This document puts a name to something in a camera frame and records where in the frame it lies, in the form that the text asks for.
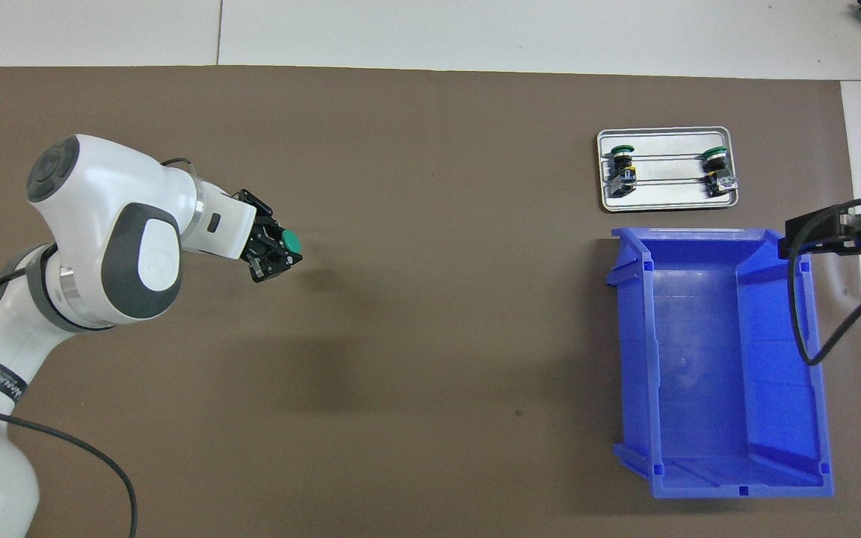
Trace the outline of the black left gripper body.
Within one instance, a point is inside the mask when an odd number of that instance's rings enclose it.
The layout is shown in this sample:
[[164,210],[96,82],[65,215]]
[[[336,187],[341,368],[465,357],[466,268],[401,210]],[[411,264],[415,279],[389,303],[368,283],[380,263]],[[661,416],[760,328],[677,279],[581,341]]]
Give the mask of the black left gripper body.
[[245,262],[273,265],[283,260],[283,228],[273,217],[255,217],[242,251]]

